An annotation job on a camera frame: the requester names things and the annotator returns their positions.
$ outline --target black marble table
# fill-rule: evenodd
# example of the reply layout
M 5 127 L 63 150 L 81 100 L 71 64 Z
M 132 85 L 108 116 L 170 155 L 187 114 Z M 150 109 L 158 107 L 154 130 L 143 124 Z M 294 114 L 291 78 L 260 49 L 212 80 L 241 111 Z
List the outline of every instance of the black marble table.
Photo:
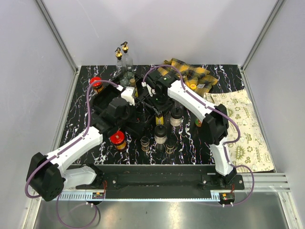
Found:
M 136 73 L 144 76 L 154 65 L 135 66 Z M 237 65 L 197 65 L 206 68 L 210 75 L 218 79 L 210 93 L 228 93 L 244 89 L 244 83 Z M 82 66 L 80 75 L 75 87 L 71 106 L 67 116 L 65 128 L 61 137 L 61 146 L 79 135 L 86 127 L 87 108 L 86 90 L 91 78 L 99 76 L 105 80 L 115 78 L 116 68 L 114 65 L 105 66 Z M 149 152 L 141 150 L 140 139 L 132 137 L 125 132 L 128 148 L 125 152 L 118 152 L 109 139 L 104 139 L 100 146 L 96 146 L 88 153 L 80 157 L 75 163 L 95 164 L 211 164 L 213 156 L 208 145 L 198 135 L 198 129 L 194 123 L 195 116 L 184 109 L 183 123 L 180 127 L 174 128 L 169 124 L 169 115 L 164 118 L 167 126 L 168 137 L 176 141 L 173 154 L 168 155 L 163 145 L 154 141 L 155 123 L 145 131 L 150 138 Z

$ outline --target red lid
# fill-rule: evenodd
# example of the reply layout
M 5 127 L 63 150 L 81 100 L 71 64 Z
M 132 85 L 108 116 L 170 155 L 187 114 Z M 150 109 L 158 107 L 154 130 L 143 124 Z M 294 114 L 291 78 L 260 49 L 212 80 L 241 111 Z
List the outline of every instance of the red lid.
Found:
M 93 77 L 91 80 L 90 80 L 90 84 L 91 83 L 93 83 L 94 81 L 96 81 L 96 80 L 102 80 L 100 77 Z M 98 87 L 98 86 L 100 86 L 101 85 L 101 82 L 99 82 L 99 83 L 95 83 L 93 86 L 94 87 Z
M 118 132 L 116 132 L 114 135 L 112 135 L 110 137 L 111 142 L 115 145 L 119 145 L 120 143 L 122 143 L 124 141 L 124 139 L 125 139 L 124 133 L 119 130 L 118 130 Z

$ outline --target metal floor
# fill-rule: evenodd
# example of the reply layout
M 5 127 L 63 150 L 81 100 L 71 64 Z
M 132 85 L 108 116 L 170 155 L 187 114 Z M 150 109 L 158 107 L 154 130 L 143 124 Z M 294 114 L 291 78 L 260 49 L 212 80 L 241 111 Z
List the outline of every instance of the metal floor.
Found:
M 246 195 L 238 193 L 237 201 Z M 68 214 L 78 201 L 61 201 L 60 215 L 70 226 L 82 227 L 94 210 L 82 206 Z M 277 193 L 253 193 L 240 206 L 222 208 L 194 202 L 103 202 L 89 228 L 96 229 L 287 229 Z M 64 229 L 56 219 L 55 201 L 41 202 L 35 229 Z

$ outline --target yellow plaid cloth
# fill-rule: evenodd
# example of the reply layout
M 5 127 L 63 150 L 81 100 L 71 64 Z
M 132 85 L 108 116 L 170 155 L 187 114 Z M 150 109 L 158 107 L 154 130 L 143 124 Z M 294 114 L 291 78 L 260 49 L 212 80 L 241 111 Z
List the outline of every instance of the yellow plaid cloth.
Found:
M 172 58 L 171 61 L 164 61 L 164 63 L 176 67 L 181 72 L 185 84 L 188 87 L 190 87 L 191 84 L 195 84 L 196 89 L 194 89 L 194 91 L 202 97 L 204 96 L 204 93 L 210 91 L 212 86 L 217 84 L 217 79 L 209 75 L 210 71 L 204 68 L 193 67 L 190 64 L 179 61 L 175 58 Z M 172 68 L 158 68 L 158 71 L 163 76 L 169 72 L 179 76 L 179 74 Z

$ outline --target black lid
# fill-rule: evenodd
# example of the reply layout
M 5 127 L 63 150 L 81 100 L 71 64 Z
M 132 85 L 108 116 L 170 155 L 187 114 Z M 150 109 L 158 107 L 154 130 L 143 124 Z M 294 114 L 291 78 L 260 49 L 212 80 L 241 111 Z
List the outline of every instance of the black lid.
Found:
M 183 111 L 179 107 L 174 107 L 171 110 L 171 117 L 173 117 L 174 119 L 182 118 L 182 114 L 183 114 Z
M 175 147 L 175 144 L 176 144 L 176 142 L 173 140 L 173 139 L 167 139 L 167 141 L 166 141 L 166 146 L 168 147 L 168 148 L 173 148 L 173 147 Z
M 157 137 L 165 137 L 166 136 L 166 127 L 163 125 L 158 125 L 154 129 L 154 134 Z
M 141 141 L 141 143 L 143 143 L 143 144 L 147 144 L 147 143 L 149 143 L 149 138 L 144 136 L 144 137 L 141 138 L 140 141 Z

